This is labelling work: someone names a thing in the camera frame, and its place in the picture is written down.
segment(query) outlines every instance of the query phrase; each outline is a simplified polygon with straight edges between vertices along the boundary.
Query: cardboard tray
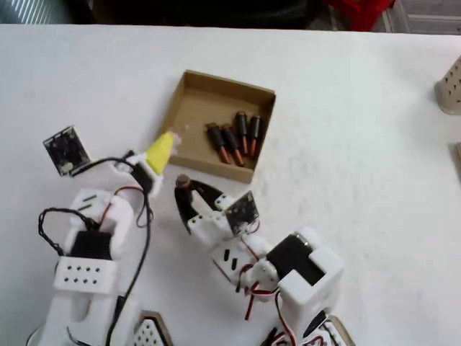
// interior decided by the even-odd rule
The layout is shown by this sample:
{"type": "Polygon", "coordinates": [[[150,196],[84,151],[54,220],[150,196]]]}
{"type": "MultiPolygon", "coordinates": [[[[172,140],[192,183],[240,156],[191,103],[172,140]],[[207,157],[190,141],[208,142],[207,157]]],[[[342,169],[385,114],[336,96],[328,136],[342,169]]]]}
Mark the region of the cardboard tray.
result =
{"type": "Polygon", "coordinates": [[[196,71],[185,71],[161,126],[161,133],[172,130],[182,139],[178,153],[172,156],[170,163],[249,183],[264,145],[274,103],[275,93],[272,90],[196,71]],[[246,111],[249,118],[257,114],[263,120],[258,153],[252,159],[245,157],[244,167],[221,162],[208,140],[205,127],[208,123],[233,124],[239,110],[246,111]]]}

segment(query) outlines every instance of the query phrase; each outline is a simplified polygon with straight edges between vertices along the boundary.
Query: white tabletop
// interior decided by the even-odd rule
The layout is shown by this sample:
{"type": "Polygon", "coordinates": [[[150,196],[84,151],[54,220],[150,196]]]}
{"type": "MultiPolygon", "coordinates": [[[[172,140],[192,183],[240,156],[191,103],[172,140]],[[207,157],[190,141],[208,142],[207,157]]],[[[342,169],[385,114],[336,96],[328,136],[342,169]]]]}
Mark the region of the white tabletop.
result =
{"type": "MultiPolygon", "coordinates": [[[[310,224],[345,260],[336,315],[358,345],[461,339],[461,190],[447,148],[461,141],[461,117],[433,96],[461,37],[4,25],[0,46],[1,344],[23,345],[52,297],[57,257],[37,235],[38,213],[106,177],[60,178],[42,141],[75,125],[93,158],[145,149],[187,68],[277,93],[249,186],[261,232],[276,243],[310,224]]],[[[179,220],[180,172],[226,192],[247,188],[168,167],[135,294],[162,313],[176,345],[257,345],[273,304],[243,320],[246,298],[179,220]]],[[[66,217],[45,227],[64,239],[66,217]]],[[[132,234],[125,281],[144,240],[132,234]]]]}

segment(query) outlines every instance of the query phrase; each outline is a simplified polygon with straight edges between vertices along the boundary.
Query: black circuit board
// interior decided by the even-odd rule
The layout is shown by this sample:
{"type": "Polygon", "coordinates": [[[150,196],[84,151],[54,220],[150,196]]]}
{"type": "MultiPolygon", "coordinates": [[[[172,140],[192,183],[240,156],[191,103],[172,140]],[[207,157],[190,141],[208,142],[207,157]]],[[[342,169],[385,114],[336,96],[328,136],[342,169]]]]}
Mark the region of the black circuit board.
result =
{"type": "Polygon", "coordinates": [[[90,162],[77,132],[72,126],[43,141],[60,176],[65,176],[90,162]]]}
{"type": "Polygon", "coordinates": [[[259,217],[253,194],[248,191],[234,204],[225,210],[225,217],[228,219],[230,229],[235,235],[245,231],[244,226],[254,223],[259,217]]]}

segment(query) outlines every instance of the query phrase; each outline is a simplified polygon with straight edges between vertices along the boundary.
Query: yellow plastic piece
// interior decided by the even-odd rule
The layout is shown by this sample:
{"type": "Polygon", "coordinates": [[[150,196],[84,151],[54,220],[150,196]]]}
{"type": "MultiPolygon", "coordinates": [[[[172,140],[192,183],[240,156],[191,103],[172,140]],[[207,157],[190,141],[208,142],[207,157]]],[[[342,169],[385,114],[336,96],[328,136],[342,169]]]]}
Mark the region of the yellow plastic piece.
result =
{"type": "Polygon", "coordinates": [[[147,150],[146,161],[151,166],[153,171],[161,175],[166,164],[171,156],[171,151],[174,146],[174,135],[171,132],[165,132],[163,135],[153,142],[152,146],[147,150]]]}

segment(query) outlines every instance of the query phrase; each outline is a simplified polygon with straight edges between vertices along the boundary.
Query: white cylinder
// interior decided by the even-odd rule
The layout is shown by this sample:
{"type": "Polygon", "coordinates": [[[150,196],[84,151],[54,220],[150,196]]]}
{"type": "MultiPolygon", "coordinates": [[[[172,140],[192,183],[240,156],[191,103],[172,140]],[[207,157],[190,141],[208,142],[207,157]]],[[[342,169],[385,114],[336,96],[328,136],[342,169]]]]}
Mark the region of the white cylinder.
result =
{"type": "Polygon", "coordinates": [[[437,102],[448,114],[461,115],[461,57],[435,85],[437,102]]]}

